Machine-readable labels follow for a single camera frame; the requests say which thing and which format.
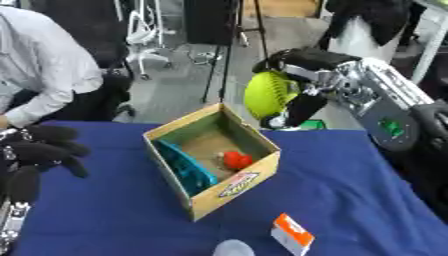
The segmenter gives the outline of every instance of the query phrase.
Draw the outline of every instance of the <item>open cardboard box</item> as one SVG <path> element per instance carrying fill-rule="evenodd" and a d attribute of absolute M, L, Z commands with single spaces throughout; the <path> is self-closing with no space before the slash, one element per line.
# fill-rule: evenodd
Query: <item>open cardboard box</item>
<path fill-rule="evenodd" d="M 275 144 L 245 124 L 224 104 L 203 108 L 143 136 L 151 156 L 194 221 L 274 175 L 280 158 L 280 149 Z M 159 139 L 179 146 L 213 172 L 219 183 L 190 197 L 154 146 L 152 141 Z M 227 170 L 217 160 L 217 154 L 225 151 L 250 154 L 254 162 L 239 172 Z"/>

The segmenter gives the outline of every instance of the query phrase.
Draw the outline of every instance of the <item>blue tablecloth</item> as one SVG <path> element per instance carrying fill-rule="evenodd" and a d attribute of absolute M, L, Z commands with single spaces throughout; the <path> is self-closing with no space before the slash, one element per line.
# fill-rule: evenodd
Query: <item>blue tablecloth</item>
<path fill-rule="evenodd" d="M 257 255 L 289 255 L 269 232 L 282 212 L 316 236 L 313 255 L 448 255 L 448 227 L 386 164 L 363 132 L 266 132 L 278 173 L 192 223 L 147 156 L 153 125 L 65 123 L 92 149 L 91 176 L 43 174 L 15 255 L 211 255 L 230 238 Z"/>

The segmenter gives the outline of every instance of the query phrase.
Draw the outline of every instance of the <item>red ball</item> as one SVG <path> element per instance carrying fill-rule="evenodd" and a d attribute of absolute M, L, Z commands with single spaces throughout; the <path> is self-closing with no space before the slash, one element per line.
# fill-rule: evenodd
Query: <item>red ball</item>
<path fill-rule="evenodd" d="M 228 169 L 238 170 L 240 166 L 241 154 L 236 151 L 228 151 L 224 153 L 224 165 Z"/>
<path fill-rule="evenodd" d="M 244 155 L 240 158 L 239 169 L 244 169 L 253 163 L 252 156 Z"/>

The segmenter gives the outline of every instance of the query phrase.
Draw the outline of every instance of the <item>green light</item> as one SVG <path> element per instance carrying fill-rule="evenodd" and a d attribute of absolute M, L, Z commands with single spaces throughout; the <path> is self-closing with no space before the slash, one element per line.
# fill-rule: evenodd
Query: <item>green light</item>
<path fill-rule="evenodd" d="M 404 130 L 401 128 L 400 124 L 395 120 L 383 118 L 379 124 L 392 137 L 398 137 L 404 133 Z"/>

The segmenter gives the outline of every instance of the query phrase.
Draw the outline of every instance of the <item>small box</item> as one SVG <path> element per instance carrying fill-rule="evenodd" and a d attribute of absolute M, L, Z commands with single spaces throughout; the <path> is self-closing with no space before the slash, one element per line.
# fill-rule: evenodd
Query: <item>small box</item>
<path fill-rule="evenodd" d="M 148 131 L 143 137 L 152 158 L 193 221 L 201 219 L 274 175 L 280 158 L 280 149 L 274 143 L 244 123 L 224 104 L 203 108 Z M 155 140 L 177 145 L 214 173 L 219 183 L 190 197 L 156 148 Z M 226 170 L 216 157 L 218 153 L 225 151 L 249 154 L 254 162 L 237 173 Z"/>
<path fill-rule="evenodd" d="M 271 235 L 295 256 L 303 256 L 310 249 L 314 236 L 283 213 L 274 221 Z"/>

